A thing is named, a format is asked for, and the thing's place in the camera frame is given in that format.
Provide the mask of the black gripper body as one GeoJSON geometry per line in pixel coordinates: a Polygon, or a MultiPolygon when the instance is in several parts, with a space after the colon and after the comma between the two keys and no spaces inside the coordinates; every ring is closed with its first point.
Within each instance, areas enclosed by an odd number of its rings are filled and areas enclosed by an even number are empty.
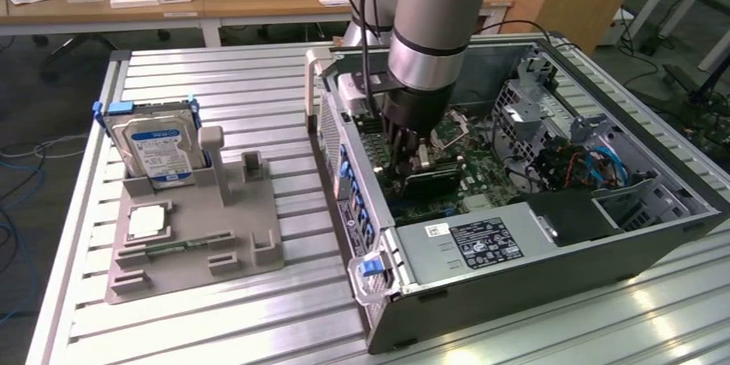
{"type": "Polygon", "coordinates": [[[382,107],[387,134],[395,135],[401,130],[430,134],[443,118],[453,89],[454,85],[433,91],[409,87],[389,91],[382,107]]]}

